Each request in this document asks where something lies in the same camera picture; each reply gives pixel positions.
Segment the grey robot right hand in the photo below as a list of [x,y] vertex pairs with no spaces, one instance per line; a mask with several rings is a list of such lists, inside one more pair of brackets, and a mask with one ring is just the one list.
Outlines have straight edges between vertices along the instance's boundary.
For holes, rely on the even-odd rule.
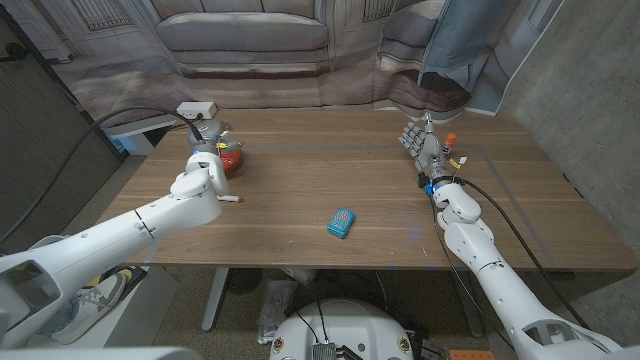
[[427,175],[434,182],[451,173],[446,169],[444,155],[437,136],[434,133],[434,123],[430,113],[426,113],[421,127],[415,122],[409,122],[404,128],[398,141],[408,150],[414,159],[419,172]]

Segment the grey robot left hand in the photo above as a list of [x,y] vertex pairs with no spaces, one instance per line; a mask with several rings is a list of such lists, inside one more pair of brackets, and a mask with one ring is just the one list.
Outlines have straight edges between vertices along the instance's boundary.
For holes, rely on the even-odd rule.
[[193,152],[209,152],[216,155],[241,155],[243,143],[227,138],[233,127],[223,120],[203,120],[196,125],[202,139],[189,134],[188,141]]

